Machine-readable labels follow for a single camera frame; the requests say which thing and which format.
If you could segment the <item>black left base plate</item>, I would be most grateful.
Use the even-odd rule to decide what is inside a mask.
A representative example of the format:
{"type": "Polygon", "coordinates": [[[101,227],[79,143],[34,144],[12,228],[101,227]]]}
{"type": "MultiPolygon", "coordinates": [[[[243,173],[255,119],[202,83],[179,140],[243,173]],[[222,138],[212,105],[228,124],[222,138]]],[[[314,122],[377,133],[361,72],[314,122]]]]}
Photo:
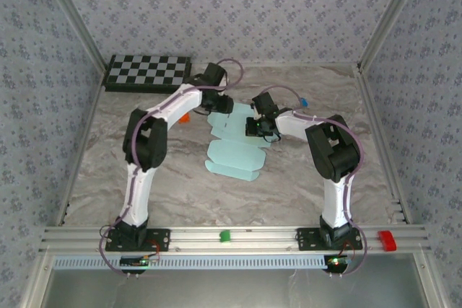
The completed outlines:
{"type": "Polygon", "coordinates": [[[169,229],[142,229],[109,231],[105,244],[107,252],[167,252],[170,245],[169,229]]]}

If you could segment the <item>left circuit board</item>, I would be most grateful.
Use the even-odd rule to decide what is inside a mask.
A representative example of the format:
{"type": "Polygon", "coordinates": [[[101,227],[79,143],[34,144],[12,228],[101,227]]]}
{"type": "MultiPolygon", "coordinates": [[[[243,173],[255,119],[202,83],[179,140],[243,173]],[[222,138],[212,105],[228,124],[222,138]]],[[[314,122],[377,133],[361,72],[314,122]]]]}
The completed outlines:
{"type": "Polygon", "coordinates": [[[139,267],[148,268],[160,260],[158,256],[143,255],[143,256],[122,256],[119,260],[121,267],[139,267]]]}

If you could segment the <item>right circuit board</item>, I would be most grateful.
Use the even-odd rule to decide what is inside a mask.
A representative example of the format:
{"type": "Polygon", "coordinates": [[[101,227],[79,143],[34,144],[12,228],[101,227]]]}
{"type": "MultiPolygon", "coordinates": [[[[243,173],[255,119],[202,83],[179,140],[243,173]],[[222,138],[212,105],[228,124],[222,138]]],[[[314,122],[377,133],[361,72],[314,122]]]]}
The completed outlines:
{"type": "Polygon", "coordinates": [[[324,271],[332,274],[343,274],[352,261],[346,255],[326,255],[324,260],[326,264],[324,271]]]}

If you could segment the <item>aluminium side rail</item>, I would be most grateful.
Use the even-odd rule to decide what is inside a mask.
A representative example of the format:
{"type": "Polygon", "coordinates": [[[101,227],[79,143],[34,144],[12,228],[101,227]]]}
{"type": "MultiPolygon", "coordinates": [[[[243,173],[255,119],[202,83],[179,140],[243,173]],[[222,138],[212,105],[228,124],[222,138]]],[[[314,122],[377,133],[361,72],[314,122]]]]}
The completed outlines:
{"type": "Polygon", "coordinates": [[[73,167],[71,169],[70,176],[69,176],[68,182],[66,184],[66,189],[65,189],[64,194],[62,196],[60,209],[58,211],[56,221],[54,222],[55,226],[62,226],[64,224],[64,222],[65,222],[67,208],[68,208],[68,205],[69,205],[69,200],[70,200],[70,197],[72,195],[72,191],[74,189],[75,182],[76,182],[76,180],[78,178],[78,175],[79,175],[79,169],[80,169],[83,157],[84,157],[84,153],[85,153],[86,148],[87,148],[87,142],[88,142],[88,138],[90,136],[92,123],[93,123],[93,120],[94,120],[94,117],[95,117],[97,104],[98,104],[98,101],[100,99],[100,95],[101,95],[102,90],[103,90],[104,77],[105,77],[105,72],[102,72],[101,75],[100,75],[100,83],[98,85],[96,94],[92,99],[90,112],[89,112],[89,115],[87,117],[87,121],[85,123],[84,132],[82,133],[81,141],[79,143],[77,156],[76,156],[75,162],[73,164],[73,167]]]}
{"type": "Polygon", "coordinates": [[[393,156],[385,136],[385,131],[380,122],[380,114],[372,97],[367,78],[357,66],[353,66],[353,69],[359,85],[359,92],[364,102],[365,111],[372,127],[372,137],[374,138],[375,147],[383,168],[388,191],[393,198],[393,203],[399,205],[400,208],[399,210],[393,211],[391,221],[395,224],[413,224],[414,221],[406,203],[404,189],[398,176],[393,156]]]}

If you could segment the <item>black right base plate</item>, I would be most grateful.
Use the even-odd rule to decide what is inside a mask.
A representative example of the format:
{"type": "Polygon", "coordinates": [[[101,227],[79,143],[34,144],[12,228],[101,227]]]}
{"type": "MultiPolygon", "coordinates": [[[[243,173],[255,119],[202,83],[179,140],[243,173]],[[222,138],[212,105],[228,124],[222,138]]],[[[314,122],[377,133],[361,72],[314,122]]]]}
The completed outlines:
{"type": "Polygon", "coordinates": [[[300,251],[314,250],[342,250],[344,245],[350,250],[362,250],[363,243],[358,229],[351,229],[346,235],[337,240],[331,240],[330,235],[321,228],[299,228],[295,239],[300,251]]]}

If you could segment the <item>long aluminium rail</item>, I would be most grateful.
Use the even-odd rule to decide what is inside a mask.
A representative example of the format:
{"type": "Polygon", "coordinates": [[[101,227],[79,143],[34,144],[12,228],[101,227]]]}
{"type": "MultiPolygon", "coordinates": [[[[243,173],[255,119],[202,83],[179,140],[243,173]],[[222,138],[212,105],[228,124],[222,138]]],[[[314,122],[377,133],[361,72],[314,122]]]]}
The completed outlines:
{"type": "MultiPolygon", "coordinates": [[[[295,254],[297,226],[171,226],[169,253],[184,255],[295,254]],[[230,241],[222,242],[220,233],[230,230],[230,241]]],[[[361,227],[363,242],[370,254],[384,252],[379,231],[390,231],[397,245],[395,253],[429,252],[427,230],[422,225],[389,224],[361,227]]],[[[97,254],[100,233],[97,227],[56,226],[43,232],[38,249],[55,255],[97,254]]]]}

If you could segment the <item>black grey checkerboard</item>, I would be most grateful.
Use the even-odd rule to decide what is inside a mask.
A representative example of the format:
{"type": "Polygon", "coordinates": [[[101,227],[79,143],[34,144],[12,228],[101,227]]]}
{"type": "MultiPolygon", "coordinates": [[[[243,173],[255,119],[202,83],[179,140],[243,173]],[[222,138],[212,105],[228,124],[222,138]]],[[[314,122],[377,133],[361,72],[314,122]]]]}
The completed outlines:
{"type": "Polygon", "coordinates": [[[171,94],[190,73],[185,56],[114,55],[103,86],[107,92],[171,94]]]}

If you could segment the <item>red block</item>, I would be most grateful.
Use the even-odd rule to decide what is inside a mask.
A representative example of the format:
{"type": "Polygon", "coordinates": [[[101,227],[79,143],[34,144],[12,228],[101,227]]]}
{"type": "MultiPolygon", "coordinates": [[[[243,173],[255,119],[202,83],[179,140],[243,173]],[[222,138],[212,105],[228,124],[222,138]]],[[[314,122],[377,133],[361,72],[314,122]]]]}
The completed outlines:
{"type": "Polygon", "coordinates": [[[378,231],[378,239],[380,240],[384,252],[397,251],[397,244],[391,231],[378,231]]]}

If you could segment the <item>grey metal panel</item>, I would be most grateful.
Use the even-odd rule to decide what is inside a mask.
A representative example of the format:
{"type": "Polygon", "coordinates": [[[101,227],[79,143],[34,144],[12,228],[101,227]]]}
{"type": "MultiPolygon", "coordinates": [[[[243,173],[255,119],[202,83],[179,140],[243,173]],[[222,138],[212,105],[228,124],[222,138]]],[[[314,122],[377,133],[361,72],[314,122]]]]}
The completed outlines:
{"type": "Polygon", "coordinates": [[[56,270],[41,308],[429,308],[413,272],[331,278],[321,270],[167,270],[125,279],[56,270]]]}

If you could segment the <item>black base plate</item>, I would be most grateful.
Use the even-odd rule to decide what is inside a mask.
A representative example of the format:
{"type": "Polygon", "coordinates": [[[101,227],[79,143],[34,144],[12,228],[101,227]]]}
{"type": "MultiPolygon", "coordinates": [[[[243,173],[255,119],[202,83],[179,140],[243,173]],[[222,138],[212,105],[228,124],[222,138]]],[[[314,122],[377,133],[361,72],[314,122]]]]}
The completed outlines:
{"type": "Polygon", "coordinates": [[[351,229],[346,235],[337,240],[331,240],[330,235],[321,228],[299,228],[295,239],[300,251],[314,250],[342,250],[344,245],[350,250],[362,250],[363,243],[358,229],[351,229]]]}
{"type": "Polygon", "coordinates": [[[142,229],[109,231],[105,244],[107,252],[167,252],[170,245],[169,229],[142,229]]]}

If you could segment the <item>circuit board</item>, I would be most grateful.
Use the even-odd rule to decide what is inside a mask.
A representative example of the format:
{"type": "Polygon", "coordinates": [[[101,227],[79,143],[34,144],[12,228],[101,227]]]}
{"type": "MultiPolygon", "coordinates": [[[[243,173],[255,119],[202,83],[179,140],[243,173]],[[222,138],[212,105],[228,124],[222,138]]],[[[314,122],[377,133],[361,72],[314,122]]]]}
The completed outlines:
{"type": "Polygon", "coordinates": [[[160,260],[158,256],[143,255],[143,256],[122,256],[119,260],[121,267],[139,267],[148,268],[160,260]]]}
{"type": "Polygon", "coordinates": [[[326,255],[324,260],[326,264],[324,271],[332,274],[343,274],[352,261],[346,255],[326,255]]]}

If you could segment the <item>aluminium frame post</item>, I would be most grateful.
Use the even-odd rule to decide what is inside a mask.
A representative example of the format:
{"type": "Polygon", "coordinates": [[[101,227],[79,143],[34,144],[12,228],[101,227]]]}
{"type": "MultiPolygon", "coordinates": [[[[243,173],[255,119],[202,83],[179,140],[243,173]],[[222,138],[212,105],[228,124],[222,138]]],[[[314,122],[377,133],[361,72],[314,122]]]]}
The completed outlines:
{"type": "Polygon", "coordinates": [[[358,62],[357,66],[361,74],[369,70],[407,1],[408,0],[390,0],[358,62]]]}
{"type": "Polygon", "coordinates": [[[72,0],[56,0],[97,70],[106,70],[105,60],[72,0]]]}

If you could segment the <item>light blue paper box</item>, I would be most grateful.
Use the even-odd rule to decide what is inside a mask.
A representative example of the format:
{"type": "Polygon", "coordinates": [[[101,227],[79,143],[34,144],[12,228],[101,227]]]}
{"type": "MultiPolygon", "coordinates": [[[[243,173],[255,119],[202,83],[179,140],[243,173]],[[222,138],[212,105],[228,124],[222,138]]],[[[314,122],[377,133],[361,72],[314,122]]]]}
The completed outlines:
{"type": "Polygon", "coordinates": [[[208,116],[211,135],[216,137],[207,150],[205,166],[208,171],[245,181],[259,176],[266,160],[264,149],[269,148],[270,140],[275,138],[246,136],[246,120],[252,117],[250,105],[242,103],[235,103],[230,114],[211,113],[208,116]]]}

